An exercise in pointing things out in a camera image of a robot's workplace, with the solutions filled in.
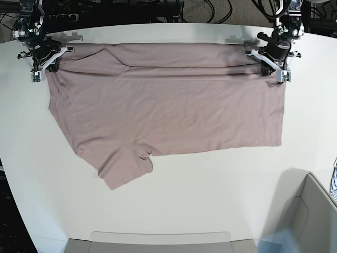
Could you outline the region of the grey bin bottom edge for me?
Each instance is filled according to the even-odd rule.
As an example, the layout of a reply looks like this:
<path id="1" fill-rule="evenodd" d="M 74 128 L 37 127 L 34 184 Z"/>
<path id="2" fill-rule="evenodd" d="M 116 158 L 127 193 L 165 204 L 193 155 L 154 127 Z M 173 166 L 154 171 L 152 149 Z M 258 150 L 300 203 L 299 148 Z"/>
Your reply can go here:
<path id="1" fill-rule="evenodd" d="M 69 239 L 65 252 L 257 252 L 252 239 L 231 240 L 229 232 L 140 234 L 92 232 L 90 240 Z"/>

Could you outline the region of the blue striped cloth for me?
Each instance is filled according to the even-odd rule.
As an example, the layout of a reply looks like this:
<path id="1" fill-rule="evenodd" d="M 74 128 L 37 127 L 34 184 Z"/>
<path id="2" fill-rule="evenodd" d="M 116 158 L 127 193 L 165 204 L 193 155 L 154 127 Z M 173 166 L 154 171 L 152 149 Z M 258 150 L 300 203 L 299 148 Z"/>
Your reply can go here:
<path id="1" fill-rule="evenodd" d="M 337 173 L 336 173 L 336 169 L 337 169 L 337 159 L 335 160 L 335 162 L 333 164 L 333 173 L 332 173 L 332 176 L 331 176 L 330 189 L 329 189 L 330 196 L 335 203 L 337 203 Z"/>

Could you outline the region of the mauve pink T-shirt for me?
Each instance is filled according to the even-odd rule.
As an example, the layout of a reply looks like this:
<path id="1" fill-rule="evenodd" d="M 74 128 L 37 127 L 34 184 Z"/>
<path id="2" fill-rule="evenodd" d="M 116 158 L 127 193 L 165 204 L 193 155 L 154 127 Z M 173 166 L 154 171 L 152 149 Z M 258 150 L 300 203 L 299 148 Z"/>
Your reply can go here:
<path id="1" fill-rule="evenodd" d="M 242 45 L 74 44 L 46 72 L 49 110 L 110 189 L 151 156 L 281 145 L 285 84 Z"/>

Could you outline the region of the grey cardboard box right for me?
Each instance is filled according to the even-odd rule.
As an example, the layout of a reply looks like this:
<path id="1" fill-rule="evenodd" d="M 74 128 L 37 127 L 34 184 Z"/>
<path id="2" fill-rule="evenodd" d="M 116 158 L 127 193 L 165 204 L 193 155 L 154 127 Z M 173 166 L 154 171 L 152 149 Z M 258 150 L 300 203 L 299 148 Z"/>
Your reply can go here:
<path id="1" fill-rule="evenodd" d="M 284 229 L 298 235 L 301 252 L 336 252 L 336 203 L 312 173 L 286 202 L 276 232 Z"/>

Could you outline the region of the blue translucent sheet corner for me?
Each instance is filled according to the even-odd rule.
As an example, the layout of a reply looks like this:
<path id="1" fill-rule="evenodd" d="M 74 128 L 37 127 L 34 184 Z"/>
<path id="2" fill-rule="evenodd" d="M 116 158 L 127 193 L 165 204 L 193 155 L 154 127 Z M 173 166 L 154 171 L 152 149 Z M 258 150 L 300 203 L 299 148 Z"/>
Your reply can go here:
<path id="1" fill-rule="evenodd" d="M 298 235 L 290 229 L 276 232 L 270 237 L 256 242 L 257 251 L 261 253 L 293 253 L 301 252 L 296 246 Z"/>

